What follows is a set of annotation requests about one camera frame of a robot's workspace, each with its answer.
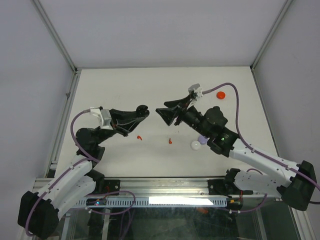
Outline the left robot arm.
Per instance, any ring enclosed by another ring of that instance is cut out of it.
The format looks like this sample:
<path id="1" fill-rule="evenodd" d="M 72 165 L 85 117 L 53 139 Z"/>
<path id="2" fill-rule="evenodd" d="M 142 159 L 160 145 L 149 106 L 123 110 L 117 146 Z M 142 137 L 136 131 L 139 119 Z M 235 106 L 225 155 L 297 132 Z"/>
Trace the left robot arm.
<path id="1" fill-rule="evenodd" d="M 84 114 L 96 117 L 98 127 L 74 131 L 76 120 Z M 27 191 L 21 197 L 17 223 L 25 234 L 47 239 L 79 200 L 91 193 L 102 193 L 105 176 L 94 169 L 105 152 L 100 144 L 116 134 L 127 137 L 149 114 L 146 105 L 139 105 L 134 111 L 100 106 L 78 113 L 70 124 L 70 134 L 78 148 L 70 164 L 38 191 Z"/>

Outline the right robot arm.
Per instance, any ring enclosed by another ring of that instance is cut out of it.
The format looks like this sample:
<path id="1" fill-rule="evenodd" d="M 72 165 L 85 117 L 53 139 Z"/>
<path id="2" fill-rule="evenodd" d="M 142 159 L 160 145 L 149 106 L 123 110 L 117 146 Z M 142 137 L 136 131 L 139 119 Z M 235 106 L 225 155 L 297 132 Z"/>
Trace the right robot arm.
<path id="1" fill-rule="evenodd" d="M 281 198 L 288 206 L 305 211 L 317 182 L 314 166 L 308 161 L 297 163 L 273 156 L 241 139 L 239 133 L 226 127 L 228 120 L 218 106 L 201 114 L 191 106 L 191 97 L 167 101 L 156 112 L 170 126 L 185 123 L 207 138 L 207 145 L 217 155 L 223 155 L 259 170 L 258 174 L 237 168 L 227 171 L 223 187 L 230 194 L 238 190 L 255 191 Z"/>

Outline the purple charging case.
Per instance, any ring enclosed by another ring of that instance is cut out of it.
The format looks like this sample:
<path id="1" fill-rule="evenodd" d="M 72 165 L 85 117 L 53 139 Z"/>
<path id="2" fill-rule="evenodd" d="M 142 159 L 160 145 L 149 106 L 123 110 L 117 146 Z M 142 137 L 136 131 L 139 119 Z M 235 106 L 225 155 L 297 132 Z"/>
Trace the purple charging case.
<path id="1" fill-rule="evenodd" d="M 206 145 L 208 142 L 208 138 L 206 138 L 205 136 L 200 135 L 197 139 L 197 141 L 201 144 L 201 145 Z"/>

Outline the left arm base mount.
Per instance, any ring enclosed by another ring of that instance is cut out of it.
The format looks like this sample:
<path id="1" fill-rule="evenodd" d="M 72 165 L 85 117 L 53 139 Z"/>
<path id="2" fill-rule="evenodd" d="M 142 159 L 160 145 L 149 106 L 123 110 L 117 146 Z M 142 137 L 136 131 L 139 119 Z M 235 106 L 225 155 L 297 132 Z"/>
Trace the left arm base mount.
<path id="1" fill-rule="evenodd" d="M 120 184 L 121 181 L 119 179 L 101 179 L 96 183 L 94 191 L 89 196 L 106 195 L 107 193 L 119 191 Z"/>

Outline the orange round case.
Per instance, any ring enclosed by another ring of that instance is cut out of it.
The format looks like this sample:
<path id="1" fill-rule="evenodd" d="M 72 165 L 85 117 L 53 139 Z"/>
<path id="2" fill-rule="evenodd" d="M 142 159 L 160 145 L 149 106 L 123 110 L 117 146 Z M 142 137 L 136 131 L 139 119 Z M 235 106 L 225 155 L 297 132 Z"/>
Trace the orange round case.
<path id="1" fill-rule="evenodd" d="M 219 92 L 216 94 L 216 97 L 217 97 L 219 100 L 223 100 L 223 99 L 226 97 L 226 93 L 223 92 L 223 91 L 219 91 Z"/>

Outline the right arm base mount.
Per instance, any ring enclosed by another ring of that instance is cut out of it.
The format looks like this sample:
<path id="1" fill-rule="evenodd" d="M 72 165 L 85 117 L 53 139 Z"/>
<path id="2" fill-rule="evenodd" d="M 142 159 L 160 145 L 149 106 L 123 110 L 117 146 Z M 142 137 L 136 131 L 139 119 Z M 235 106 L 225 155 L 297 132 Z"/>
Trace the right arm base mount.
<path id="1" fill-rule="evenodd" d="M 207 181 L 207 187 L 209 195 L 222 195 L 228 197 L 232 194 L 232 189 L 227 187 L 222 179 L 209 179 Z"/>

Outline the white charging case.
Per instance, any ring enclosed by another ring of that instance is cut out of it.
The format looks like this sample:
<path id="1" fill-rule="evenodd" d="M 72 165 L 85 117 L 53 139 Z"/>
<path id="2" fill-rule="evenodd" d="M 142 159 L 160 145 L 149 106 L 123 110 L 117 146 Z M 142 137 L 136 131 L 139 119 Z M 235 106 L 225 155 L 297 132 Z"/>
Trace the white charging case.
<path id="1" fill-rule="evenodd" d="M 198 151 L 202 147 L 202 145 L 201 145 L 201 143 L 199 141 L 194 140 L 194 141 L 191 142 L 190 147 L 191 147 L 192 150 Z"/>

